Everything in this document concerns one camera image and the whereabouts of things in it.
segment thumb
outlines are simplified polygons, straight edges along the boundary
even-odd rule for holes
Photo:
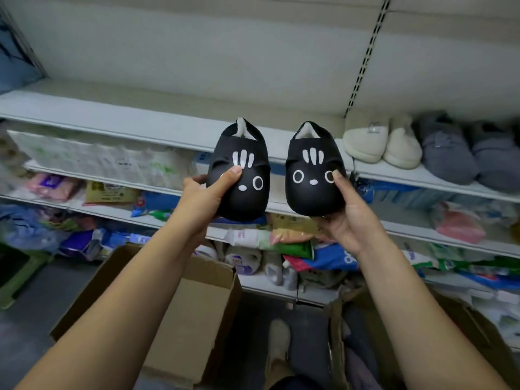
[[[341,191],[341,195],[343,196],[347,204],[359,203],[360,200],[363,201],[363,203],[365,202],[354,189],[352,183],[350,183],[350,181],[346,177],[341,175],[341,173],[338,170],[335,170],[332,173],[332,176],[334,177],[334,183],[336,184],[337,188]]]
[[[212,195],[221,198],[231,186],[238,182],[241,175],[242,167],[233,165],[218,178],[217,182],[208,187],[208,191],[210,191]]]

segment shoe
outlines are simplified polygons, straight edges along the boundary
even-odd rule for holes
[[[491,122],[471,124],[465,133],[478,164],[477,181],[504,193],[520,192],[520,148],[513,134]]]
[[[269,325],[269,341],[267,344],[267,361],[265,377],[269,378],[272,362],[287,361],[291,344],[291,329],[282,319],[274,319]]]
[[[423,149],[424,167],[436,177],[456,184],[470,184],[478,166],[462,129],[445,111],[421,116],[412,126]]]
[[[222,132],[210,159],[206,186],[233,165],[242,167],[242,176],[222,197],[217,214],[235,222],[251,222],[267,208],[271,167],[264,137],[242,117]]]
[[[413,134],[412,118],[406,114],[390,118],[390,134],[383,159],[406,170],[421,163],[422,149]]]
[[[332,172],[346,175],[334,137],[314,122],[305,122],[289,143],[285,162],[285,196],[289,207],[303,216],[325,216],[345,201]]]
[[[386,148],[388,126],[385,114],[351,109],[345,118],[345,151],[358,160],[377,163]]]

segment floor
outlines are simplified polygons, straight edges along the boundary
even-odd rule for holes
[[[0,311],[0,390],[11,390],[52,346],[48,334],[75,296],[94,275],[93,265],[58,260],[45,267],[16,303]],[[267,329],[280,317],[292,330],[290,361],[324,388],[328,374],[327,318],[321,309],[243,293],[218,379],[205,390],[260,390],[264,381]],[[172,386],[140,377],[136,390],[166,390]]]

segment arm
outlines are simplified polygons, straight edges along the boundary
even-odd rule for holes
[[[168,222],[17,390],[133,388],[188,258],[204,240],[220,198],[240,178],[241,168],[234,168],[207,189],[185,180]]]
[[[318,219],[356,255],[411,390],[507,390],[501,376],[445,314],[381,222],[339,172],[345,212]]]

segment human hand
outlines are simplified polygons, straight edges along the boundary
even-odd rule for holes
[[[354,256],[365,252],[380,237],[386,237],[383,225],[352,184],[339,171],[332,173],[334,183],[345,200],[345,209],[326,217],[313,219],[328,230],[345,250]]]
[[[190,243],[196,248],[204,241],[207,225],[215,217],[222,196],[240,179],[241,175],[242,167],[233,166],[208,188],[201,186],[201,183],[206,182],[207,175],[185,178],[183,194],[168,224],[175,225],[186,232]]]

